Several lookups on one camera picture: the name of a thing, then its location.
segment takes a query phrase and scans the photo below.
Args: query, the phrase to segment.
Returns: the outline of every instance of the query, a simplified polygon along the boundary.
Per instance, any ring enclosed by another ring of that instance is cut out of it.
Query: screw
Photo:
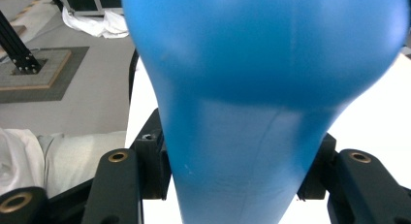
[[[143,135],[143,136],[142,136],[142,139],[144,139],[144,140],[152,140],[153,138],[152,138],[151,135]]]

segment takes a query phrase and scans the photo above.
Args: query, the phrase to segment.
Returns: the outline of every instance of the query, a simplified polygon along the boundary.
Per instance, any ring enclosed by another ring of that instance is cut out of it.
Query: mounting hole
[[[395,224],[411,224],[411,220],[403,217],[396,217],[394,222]]]
[[[112,163],[118,163],[125,160],[128,157],[126,152],[116,152],[109,157],[109,161]]]
[[[101,224],[117,224],[119,222],[120,222],[120,218],[118,218],[118,216],[110,215],[110,216],[107,216],[105,219],[103,219]]]
[[[33,196],[29,192],[20,192],[0,204],[0,212],[9,213],[19,210],[30,203]]]
[[[143,135],[142,138],[144,140],[152,140],[153,139],[153,137],[151,135]]]
[[[356,160],[356,161],[359,161],[359,162],[361,162],[361,163],[370,163],[370,162],[371,162],[371,158],[370,158],[370,157],[368,157],[368,156],[366,156],[366,155],[364,155],[364,154],[358,153],[358,152],[352,152],[352,153],[350,154],[350,156],[351,156],[352,159],[354,159],[354,160]]]

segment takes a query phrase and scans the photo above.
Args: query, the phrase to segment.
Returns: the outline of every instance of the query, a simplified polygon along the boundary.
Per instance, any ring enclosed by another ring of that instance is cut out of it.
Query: white cloth
[[[44,187],[45,158],[29,130],[0,128],[0,195],[20,187]]]
[[[51,198],[94,177],[100,158],[124,146],[125,131],[85,136],[36,137],[0,128],[0,196],[17,188],[43,187]]]
[[[104,18],[72,16],[64,7],[62,12],[64,23],[78,31],[83,31],[94,37],[124,38],[129,35],[123,16],[112,11],[105,11]]]
[[[124,146],[126,132],[52,136],[47,149],[43,146],[46,152],[45,188],[50,198],[93,178],[100,158]]]

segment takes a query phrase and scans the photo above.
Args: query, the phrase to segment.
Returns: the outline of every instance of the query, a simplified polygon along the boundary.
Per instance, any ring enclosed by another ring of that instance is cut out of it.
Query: gray floor
[[[16,6],[6,7],[0,1],[2,11],[19,12],[9,11]],[[64,25],[56,9],[56,15],[26,45],[90,49],[61,101],[0,104],[0,127],[71,135],[126,130],[128,67],[134,50],[129,37],[107,40],[75,31]]]
[[[33,0],[0,0],[0,10],[7,20],[12,20]]]

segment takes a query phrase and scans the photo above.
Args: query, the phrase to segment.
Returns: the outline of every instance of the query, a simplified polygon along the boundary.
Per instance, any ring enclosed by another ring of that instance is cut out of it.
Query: blue latex object
[[[276,223],[338,115],[389,68],[407,0],[123,0],[184,223]]]

